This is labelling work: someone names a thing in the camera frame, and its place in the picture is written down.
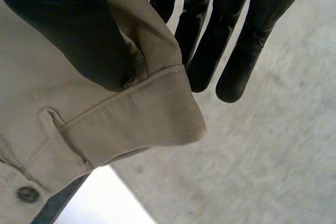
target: beige shirt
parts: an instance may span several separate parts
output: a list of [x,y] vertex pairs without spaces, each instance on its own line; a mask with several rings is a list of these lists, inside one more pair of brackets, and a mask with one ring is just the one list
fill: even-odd
[[112,93],[87,80],[0,0],[0,223],[30,223],[48,198],[121,154],[206,133],[176,40],[148,0],[108,0],[137,76]]

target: gray concrete surface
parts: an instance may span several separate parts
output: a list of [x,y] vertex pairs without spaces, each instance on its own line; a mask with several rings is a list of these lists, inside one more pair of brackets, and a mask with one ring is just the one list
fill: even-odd
[[[183,0],[169,27],[176,28]],[[297,0],[278,22],[235,104],[196,94],[208,137],[113,167],[158,224],[332,224],[335,0]]]

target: button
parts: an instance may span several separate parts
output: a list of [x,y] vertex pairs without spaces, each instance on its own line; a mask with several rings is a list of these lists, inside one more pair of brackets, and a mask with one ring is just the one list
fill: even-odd
[[40,194],[38,193],[37,190],[33,189],[32,187],[28,187],[28,186],[21,187],[17,191],[16,195],[18,199],[26,203],[34,203],[40,197]]

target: gloved hand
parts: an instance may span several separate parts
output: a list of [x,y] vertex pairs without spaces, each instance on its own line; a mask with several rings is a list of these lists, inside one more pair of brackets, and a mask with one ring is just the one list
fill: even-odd
[[106,0],[4,1],[91,81],[121,91],[133,78],[133,58]]
[[[184,0],[175,37],[193,92],[209,85],[220,58],[238,21],[246,0],[214,0],[213,11],[199,46],[193,54],[206,16],[209,0]],[[224,102],[236,102],[246,84],[277,20],[295,0],[251,0],[247,17],[219,79],[216,94]],[[165,22],[175,0],[150,0]]]

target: stitching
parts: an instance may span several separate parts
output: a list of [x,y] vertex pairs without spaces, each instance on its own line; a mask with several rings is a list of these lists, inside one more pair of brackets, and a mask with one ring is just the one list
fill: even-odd
[[151,84],[153,81],[159,79],[159,78],[162,78],[162,77],[165,77],[165,76],[168,76],[168,75],[171,75],[173,73],[176,73],[176,72],[181,72],[182,70],[184,70],[184,67],[183,65],[174,65],[174,66],[171,66],[171,67],[168,67],[168,68],[165,68],[157,73],[155,73],[154,75],[152,75],[151,77],[149,77],[148,79],[142,81],[142,82],[139,82],[137,83],[135,86],[132,86],[130,87],[129,89],[121,92],[121,93],[118,93],[110,98],[107,98],[106,100],[98,103],[96,106],[93,106],[92,108],[90,108],[88,111],[82,113],[81,115],[79,115],[78,117],[74,118],[73,120],[71,120],[69,123],[67,123],[66,125],[63,125],[59,130],[62,132],[64,131],[65,129],[67,129],[68,127],[74,125],[75,123],[83,120],[84,118],[86,118],[88,115],[91,115],[93,114],[94,112],[96,112],[98,109],[100,109],[101,107],[107,105],[108,103],[110,102],[113,102],[113,101],[116,101],[116,100],[119,100],[121,98],[123,98],[124,96],[130,94],[130,93],[133,93],[133,92],[136,92],[137,90],[139,89],[142,89],[146,86],[148,86],[149,84]]

